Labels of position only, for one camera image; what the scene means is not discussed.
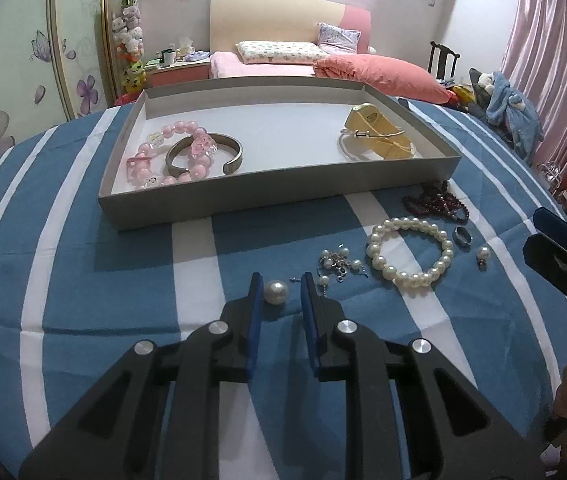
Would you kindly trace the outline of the small pearl earrings cluster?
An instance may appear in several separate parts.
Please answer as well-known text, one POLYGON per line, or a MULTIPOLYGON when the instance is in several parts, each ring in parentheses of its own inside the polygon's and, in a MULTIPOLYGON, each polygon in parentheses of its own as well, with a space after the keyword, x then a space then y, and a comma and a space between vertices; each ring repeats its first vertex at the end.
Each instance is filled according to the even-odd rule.
POLYGON ((348 247, 340 244, 335 250, 323 249, 317 259, 316 286, 325 292, 332 281, 343 283, 349 275, 368 276, 361 259, 352 259, 348 247))

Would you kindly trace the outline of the large pearl earring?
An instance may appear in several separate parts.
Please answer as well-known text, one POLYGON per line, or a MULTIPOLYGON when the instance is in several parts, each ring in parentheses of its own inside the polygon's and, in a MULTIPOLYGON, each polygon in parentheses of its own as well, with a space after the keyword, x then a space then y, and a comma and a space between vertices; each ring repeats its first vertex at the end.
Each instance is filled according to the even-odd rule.
POLYGON ((269 281, 264 285, 264 299, 270 306, 282 306, 287 302, 289 287, 282 281, 269 281))

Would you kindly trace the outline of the yellow wristwatch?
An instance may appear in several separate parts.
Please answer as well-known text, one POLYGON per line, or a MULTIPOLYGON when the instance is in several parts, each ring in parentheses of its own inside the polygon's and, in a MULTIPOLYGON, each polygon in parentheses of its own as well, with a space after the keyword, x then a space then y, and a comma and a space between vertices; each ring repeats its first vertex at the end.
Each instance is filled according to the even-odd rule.
POLYGON ((368 151, 384 160, 412 159, 416 154, 406 131, 395 126, 371 103, 353 106, 342 132, 363 142, 368 151))

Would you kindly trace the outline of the thick silver cuff bangle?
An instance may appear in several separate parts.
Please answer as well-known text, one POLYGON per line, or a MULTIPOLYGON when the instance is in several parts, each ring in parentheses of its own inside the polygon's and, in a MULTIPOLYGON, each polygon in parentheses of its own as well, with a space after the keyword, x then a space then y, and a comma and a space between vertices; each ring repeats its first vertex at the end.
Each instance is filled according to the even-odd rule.
POLYGON ((205 178, 214 161, 214 156, 219 148, 229 148, 233 152, 230 158, 222 165, 222 173, 225 176, 234 174, 243 162, 243 146, 232 136, 221 133, 202 133, 195 136, 185 136, 177 141, 165 155, 165 166, 168 173, 175 178, 182 174, 190 174, 193 179, 205 178), (175 164, 175 159, 182 153, 188 156, 188 166, 180 167, 175 164))

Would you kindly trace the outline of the thin silver bangle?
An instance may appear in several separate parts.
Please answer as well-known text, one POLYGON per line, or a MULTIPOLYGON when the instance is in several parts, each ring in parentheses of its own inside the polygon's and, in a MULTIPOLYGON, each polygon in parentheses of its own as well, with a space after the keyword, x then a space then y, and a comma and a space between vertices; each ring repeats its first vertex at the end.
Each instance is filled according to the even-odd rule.
POLYGON ((404 130, 395 133, 373 133, 343 128, 338 146, 340 152, 353 162, 412 159, 415 154, 413 144, 404 130))

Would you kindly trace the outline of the pearl stud earring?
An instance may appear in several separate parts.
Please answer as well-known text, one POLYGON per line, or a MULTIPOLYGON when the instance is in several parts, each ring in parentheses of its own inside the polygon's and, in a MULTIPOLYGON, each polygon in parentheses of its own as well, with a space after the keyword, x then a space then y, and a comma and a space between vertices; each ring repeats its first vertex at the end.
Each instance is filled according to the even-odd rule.
POLYGON ((487 261, 489 261, 491 255, 491 248, 487 245, 483 245, 477 249, 477 267, 480 271, 484 272, 487 269, 487 261))

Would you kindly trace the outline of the blue white striped tablecloth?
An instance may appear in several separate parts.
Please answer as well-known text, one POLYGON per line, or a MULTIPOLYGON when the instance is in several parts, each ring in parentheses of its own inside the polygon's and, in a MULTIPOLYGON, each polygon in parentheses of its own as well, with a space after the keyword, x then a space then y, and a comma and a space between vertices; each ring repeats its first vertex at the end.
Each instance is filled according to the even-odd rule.
MULTIPOLYGON (((431 340, 524 437, 537 440, 567 365, 567 300, 523 260, 551 198, 465 114, 413 103, 461 152, 451 178, 474 250, 408 295, 372 275, 329 286, 353 320, 405 344, 431 340)), ((404 213, 383 190, 120 233, 98 203, 129 108, 69 122, 0 162, 0 462, 26 455, 135 342, 171 344, 245 294, 254 273, 295 283, 327 249, 364 253, 372 226, 404 213)))

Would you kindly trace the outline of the dark wooden chair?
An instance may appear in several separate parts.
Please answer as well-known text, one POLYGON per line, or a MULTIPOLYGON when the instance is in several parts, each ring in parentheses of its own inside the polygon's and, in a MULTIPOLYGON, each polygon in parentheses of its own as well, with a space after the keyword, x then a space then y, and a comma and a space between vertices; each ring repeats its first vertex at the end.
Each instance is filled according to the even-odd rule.
POLYGON ((435 41, 430 42, 430 47, 428 72, 438 80, 453 79, 461 55, 435 41))

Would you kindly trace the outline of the folded salmon duvet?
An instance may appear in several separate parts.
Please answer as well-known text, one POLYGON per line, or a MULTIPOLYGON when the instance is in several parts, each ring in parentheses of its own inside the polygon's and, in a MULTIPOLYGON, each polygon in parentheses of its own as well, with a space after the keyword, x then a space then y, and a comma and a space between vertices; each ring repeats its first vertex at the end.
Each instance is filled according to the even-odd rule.
POLYGON ((387 96, 446 104, 447 91, 424 68, 399 58, 376 54, 330 54, 314 63, 317 77, 369 84, 387 96))

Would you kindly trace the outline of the grey cardboard tray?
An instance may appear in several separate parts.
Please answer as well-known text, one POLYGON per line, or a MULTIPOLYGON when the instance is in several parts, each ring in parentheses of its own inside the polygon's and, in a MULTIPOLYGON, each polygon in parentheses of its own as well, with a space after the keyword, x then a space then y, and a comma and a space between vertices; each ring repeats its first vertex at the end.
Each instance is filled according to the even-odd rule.
POLYGON ((239 77, 151 88, 124 122, 106 165, 99 203, 116 230, 193 220, 243 209, 314 198, 398 188, 449 179, 461 154, 415 112, 375 88, 351 80, 311 77, 239 77), (412 159, 353 162, 338 140, 349 111, 371 103, 413 142, 412 159), (151 172, 168 171, 170 139, 163 127, 182 120, 243 146, 238 171, 222 165, 233 152, 221 146, 208 176, 198 182, 139 188, 130 162, 143 143, 154 143, 151 172))

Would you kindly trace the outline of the purple floral pillow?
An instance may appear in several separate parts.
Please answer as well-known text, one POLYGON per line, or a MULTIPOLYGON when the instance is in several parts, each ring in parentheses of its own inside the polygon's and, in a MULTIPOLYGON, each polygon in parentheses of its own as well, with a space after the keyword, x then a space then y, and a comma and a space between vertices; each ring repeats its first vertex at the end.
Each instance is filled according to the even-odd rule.
POLYGON ((323 22, 318 24, 318 47, 328 53, 356 54, 359 40, 361 40, 360 30, 344 29, 323 22))

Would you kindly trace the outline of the red waste bin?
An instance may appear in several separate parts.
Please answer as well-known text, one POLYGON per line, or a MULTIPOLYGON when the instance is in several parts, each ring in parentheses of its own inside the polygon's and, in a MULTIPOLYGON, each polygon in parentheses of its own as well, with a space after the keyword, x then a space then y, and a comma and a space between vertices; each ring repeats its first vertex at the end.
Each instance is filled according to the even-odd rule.
POLYGON ((123 96, 119 96, 115 102, 114 105, 115 106, 123 106, 126 104, 130 104, 130 103, 134 103, 137 101, 139 96, 138 92, 132 92, 132 93, 125 93, 123 94, 123 96))

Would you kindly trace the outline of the white patterned pillow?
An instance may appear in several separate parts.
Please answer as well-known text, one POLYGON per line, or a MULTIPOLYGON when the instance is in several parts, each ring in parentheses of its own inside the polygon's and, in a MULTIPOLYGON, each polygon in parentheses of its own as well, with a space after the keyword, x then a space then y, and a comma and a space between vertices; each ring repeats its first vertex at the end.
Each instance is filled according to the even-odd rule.
POLYGON ((236 44, 245 64, 313 65, 329 54, 312 42, 240 41, 236 44))

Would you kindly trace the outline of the pink nightstand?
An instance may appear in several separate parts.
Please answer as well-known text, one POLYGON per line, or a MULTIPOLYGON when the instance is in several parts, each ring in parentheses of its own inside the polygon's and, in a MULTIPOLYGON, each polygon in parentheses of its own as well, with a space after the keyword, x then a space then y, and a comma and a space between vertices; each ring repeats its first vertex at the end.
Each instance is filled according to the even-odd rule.
POLYGON ((196 62, 175 62, 169 66, 146 69, 146 88, 170 86, 210 79, 210 59, 196 62))

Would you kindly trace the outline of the bed with pink sheet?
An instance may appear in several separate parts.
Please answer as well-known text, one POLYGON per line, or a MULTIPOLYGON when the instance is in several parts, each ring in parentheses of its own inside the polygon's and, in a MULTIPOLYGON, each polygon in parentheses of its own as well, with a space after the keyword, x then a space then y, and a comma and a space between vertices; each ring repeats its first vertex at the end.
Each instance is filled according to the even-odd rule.
POLYGON ((245 64, 236 53, 221 51, 214 53, 210 59, 210 69, 214 78, 246 76, 317 77, 313 66, 314 64, 245 64))

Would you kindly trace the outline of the white mug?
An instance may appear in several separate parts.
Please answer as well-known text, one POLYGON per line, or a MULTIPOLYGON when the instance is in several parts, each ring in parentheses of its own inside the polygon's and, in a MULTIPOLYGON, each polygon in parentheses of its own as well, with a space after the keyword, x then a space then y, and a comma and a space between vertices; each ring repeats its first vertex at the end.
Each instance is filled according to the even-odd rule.
POLYGON ((172 65, 176 60, 176 51, 174 49, 166 49, 162 51, 162 61, 163 65, 172 65))

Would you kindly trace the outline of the beige pink headboard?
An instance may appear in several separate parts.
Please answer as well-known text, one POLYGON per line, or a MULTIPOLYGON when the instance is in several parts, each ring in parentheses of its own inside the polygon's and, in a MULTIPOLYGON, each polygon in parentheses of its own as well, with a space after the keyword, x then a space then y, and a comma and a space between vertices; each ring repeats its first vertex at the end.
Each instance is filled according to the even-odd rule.
POLYGON ((314 42, 320 23, 358 30, 358 51, 368 52, 371 13, 329 0, 210 0, 210 50, 245 40, 314 42))

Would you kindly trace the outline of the plush toy tower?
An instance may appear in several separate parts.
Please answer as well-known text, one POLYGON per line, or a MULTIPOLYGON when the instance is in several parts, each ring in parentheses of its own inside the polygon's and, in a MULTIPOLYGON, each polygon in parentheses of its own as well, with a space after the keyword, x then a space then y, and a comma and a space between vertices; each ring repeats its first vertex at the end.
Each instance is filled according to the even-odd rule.
POLYGON ((139 0, 110 0, 112 67, 116 96, 137 92, 146 81, 144 32, 139 0))

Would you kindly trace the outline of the sliding wardrobe with purple flowers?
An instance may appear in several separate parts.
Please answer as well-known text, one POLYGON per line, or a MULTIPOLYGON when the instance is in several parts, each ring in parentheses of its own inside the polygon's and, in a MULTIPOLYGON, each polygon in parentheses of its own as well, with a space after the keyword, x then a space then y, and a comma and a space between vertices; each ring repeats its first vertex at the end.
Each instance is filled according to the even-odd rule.
POLYGON ((111 106, 106 0, 0 0, 0 156, 111 106))

